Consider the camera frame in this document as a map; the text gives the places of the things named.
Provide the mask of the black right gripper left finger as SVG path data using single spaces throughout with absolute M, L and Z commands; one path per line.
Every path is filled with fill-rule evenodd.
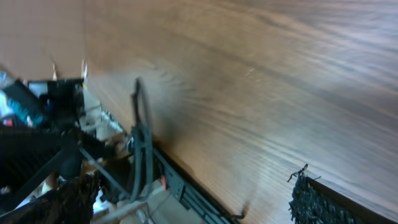
M 100 190 L 97 172 L 66 181 L 16 210 L 1 216 L 1 224 L 79 224 L 93 218 L 93 204 Z

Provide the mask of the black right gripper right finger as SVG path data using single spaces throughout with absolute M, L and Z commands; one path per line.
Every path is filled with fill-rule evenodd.
M 397 224 L 306 174 L 308 164 L 293 172 L 295 179 L 289 202 L 294 224 Z

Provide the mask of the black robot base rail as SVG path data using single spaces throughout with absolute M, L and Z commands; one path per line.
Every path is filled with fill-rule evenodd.
M 193 210 L 206 224 L 239 224 L 246 216 L 230 213 L 181 166 L 158 148 L 153 150 L 161 183 L 186 210 Z

